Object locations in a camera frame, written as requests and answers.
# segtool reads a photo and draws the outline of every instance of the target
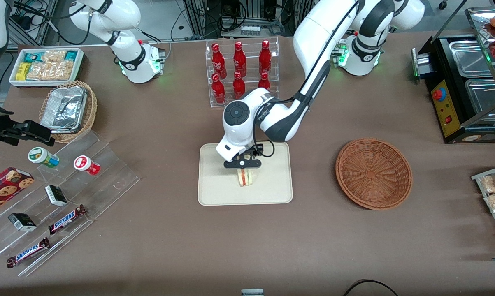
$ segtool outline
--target red bottle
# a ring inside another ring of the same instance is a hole
[[[213,89],[213,95],[215,97],[216,103],[219,105],[225,104],[225,88],[223,83],[220,81],[220,77],[217,73],[213,73],[213,84],[211,88]]]
[[[227,70],[225,69],[225,59],[220,52],[220,46],[214,43],[211,48],[213,49],[213,68],[215,73],[218,73],[220,78],[225,79],[227,77]]]
[[[270,52],[270,42],[268,40],[262,41],[262,50],[260,51],[260,56],[258,56],[258,62],[260,64],[260,75],[266,71],[271,72],[271,52]]]
[[[235,64],[235,71],[240,71],[242,77],[247,75],[246,54],[242,49],[242,42],[235,42],[235,56],[232,57]]]
[[[268,74],[266,71],[262,72],[262,75],[260,75],[260,81],[258,82],[259,88],[265,88],[266,90],[270,90],[270,81],[267,79]]]
[[[235,72],[235,81],[232,83],[232,88],[235,90],[235,99],[240,99],[246,92],[246,84],[239,71]]]

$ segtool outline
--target brown table surface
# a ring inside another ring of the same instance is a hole
[[[144,178],[29,277],[0,260],[0,295],[342,295],[358,279],[404,295],[495,294],[495,223],[470,176],[495,167],[495,144],[445,145],[409,51],[430,33],[396,33],[365,77],[333,69],[289,141],[289,204],[201,206],[200,147],[223,136],[209,107],[205,42],[174,44],[165,74],[138,85],[109,47],[84,47],[80,78],[99,105],[94,130]],[[292,39],[280,38],[281,97],[304,80]],[[37,120],[48,89],[9,91],[5,108]],[[388,211],[353,204],[334,162],[348,141],[377,137],[407,157],[409,198]],[[34,170],[35,142],[0,143],[0,171]],[[51,151],[58,150],[56,145]]]

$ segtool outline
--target brown wicker basket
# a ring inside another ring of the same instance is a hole
[[[59,143],[68,144],[76,137],[88,131],[92,128],[93,122],[95,120],[95,112],[97,111],[97,99],[95,98],[95,93],[93,93],[92,89],[88,84],[82,81],[74,81],[70,83],[63,84],[62,86],[58,86],[57,88],[70,88],[72,86],[81,86],[82,88],[88,91],[88,97],[86,106],[84,107],[84,115],[81,122],[82,128],[78,133],[75,134],[52,134],[51,136]],[[42,116],[44,115],[44,111],[46,110],[46,103],[48,103],[48,98],[50,97],[50,93],[46,96],[44,103],[42,103],[41,111],[39,111],[39,122],[42,120]]]
[[[346,144],[337,157],[335,174],[344,193],[371,210],[399,206],[412,186],[407,159],[394,146],[374,138]]]

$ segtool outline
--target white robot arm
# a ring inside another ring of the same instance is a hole
[[[86,7],[71,17],[72,22],[110,45],[123,74],[131,82],[144,83],[161,73],[165,51],[140,44],[130,31],[138,27],[142,18],[136,3],[131,0],[81,0],[70,4],[70,13],[82,5]]]
[[[225,135],[216,151],[225,159],[224,166],[260,167],[259,160],[245,161],[264,156],[262,146],[254,139],[256,125],[274,142],[289,141],[295,135],[330,72],[332,50],[349,28],[360,33],[359,38],[349,39],[353,48],[345,69],[365,75],[373,69],[393,19],[398,26],[408,28],[417,24],[423,13],[424,5],[419,0],[321,0],[294,36],[295,53],[306,75],[300,90],[291,99],[281,101],[266,89],[257,88],[229,103],[223,111]]]

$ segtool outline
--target cookie box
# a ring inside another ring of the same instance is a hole
[[[0,207],[33,182],[33,177],[27,172],[14,167],[5,169],[0,173]]]
[[[29,54],[44,52],[47,50],[60,50],[67,52],[77,52],[76,58],[74,60],[74,66],[72,68],[72,73],[68,80],[46,80],[46,81],[30,81],[30,80],[17,80],[16,73],[18,72],[19,66],[25,61],[25,58]],[[73,48],[73,47],[43,47],[38,49],[22,49],[19,52],[19,55],[15,61],[12,74],[10,75],[9,82],[12,86],[16,86],[18,88],[51,88],[52,86],[60,86],[65,83],[74,82],[79,73],[79,69],[81,66],[81,62],[83,59],[84,53],[81,49]]]

